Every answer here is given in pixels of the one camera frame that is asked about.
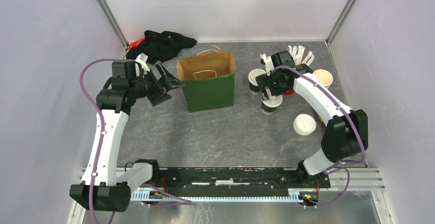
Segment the black paper cup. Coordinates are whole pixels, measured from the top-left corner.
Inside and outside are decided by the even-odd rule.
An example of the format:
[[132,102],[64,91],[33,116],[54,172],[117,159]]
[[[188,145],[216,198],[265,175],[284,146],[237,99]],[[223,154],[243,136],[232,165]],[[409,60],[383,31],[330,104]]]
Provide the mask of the black paper cup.
[[263,69],[253,69],[248,74],[248,81],[249,81],[249,90],[250,93],[254,95],[258,95],[261,93],[260,88],[258,87],[256,77],[265,74],[266,71]]
[[265,114],[273,114],[274,111],[282,104],[283,102],[283,96],[273,96],[269,95],[268,98],[266,98],[265,94],[261,95],[262,104],[261,109],[262,112]]

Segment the stack of paper cups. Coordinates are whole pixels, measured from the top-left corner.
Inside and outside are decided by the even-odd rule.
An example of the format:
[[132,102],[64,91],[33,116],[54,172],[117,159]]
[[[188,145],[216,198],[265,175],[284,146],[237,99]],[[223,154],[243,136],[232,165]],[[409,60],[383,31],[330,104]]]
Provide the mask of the stack of paper cups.
[[317,69],[313,74],[326,89],[328,89],[334,81],[333,75],[327,70]]

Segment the green paper bag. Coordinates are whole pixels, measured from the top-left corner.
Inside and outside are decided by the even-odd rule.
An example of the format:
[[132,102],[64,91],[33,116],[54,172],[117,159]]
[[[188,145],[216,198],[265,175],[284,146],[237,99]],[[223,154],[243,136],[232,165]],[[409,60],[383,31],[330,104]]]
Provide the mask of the green paper bag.
[[212,45],[210,49],[178,60],[178,79],[189,112],[232,107],[236,63],[233,53]]

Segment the stack of white lids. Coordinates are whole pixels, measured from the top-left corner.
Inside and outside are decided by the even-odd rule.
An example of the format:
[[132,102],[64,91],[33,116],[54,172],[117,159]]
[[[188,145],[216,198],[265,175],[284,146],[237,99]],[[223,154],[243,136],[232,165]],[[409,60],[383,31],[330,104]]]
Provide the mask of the stack of white lids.
[[293,121],[293,129],[301,136],[310,135],[316,128],[316,121],[308,114],[299,114]]

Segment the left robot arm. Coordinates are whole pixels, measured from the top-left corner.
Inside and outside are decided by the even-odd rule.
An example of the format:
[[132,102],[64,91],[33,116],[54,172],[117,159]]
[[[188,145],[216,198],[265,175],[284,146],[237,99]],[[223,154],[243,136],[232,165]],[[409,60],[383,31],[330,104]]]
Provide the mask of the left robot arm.
[[124,212],[132,193],[142,184],[157,186],[161,181],[158,162],[138,159],[131,169],[117,175],[117,157],[131,108],[147,98],[152,106],[171,98],[169,91],[184,83],[167,71],[161,62],[155,66],[157,78],[142,60],[109,59],[112,76],[96,98],[85,97],[97,111],[96,130],[90,159],[81,182],[71,185],[69,195],[89,211]]

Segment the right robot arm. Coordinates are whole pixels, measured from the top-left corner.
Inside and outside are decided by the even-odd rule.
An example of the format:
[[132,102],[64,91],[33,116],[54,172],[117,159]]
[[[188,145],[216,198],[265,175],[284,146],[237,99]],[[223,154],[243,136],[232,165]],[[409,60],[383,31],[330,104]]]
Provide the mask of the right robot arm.
[[294,91],[310,104],[326,126],[321,148],[298,166],[296,180],[300,186],[311,186],[317,175],[333,172],[340,165],[365,162],[368,149],[365,111],[354,110],[336,98],[321,85],[308,65],[296,65],[287,50],[271,56],[262,53],[260,59],[266,71],[255,77],[255,83],[262,103],[275,109],[273,99]]

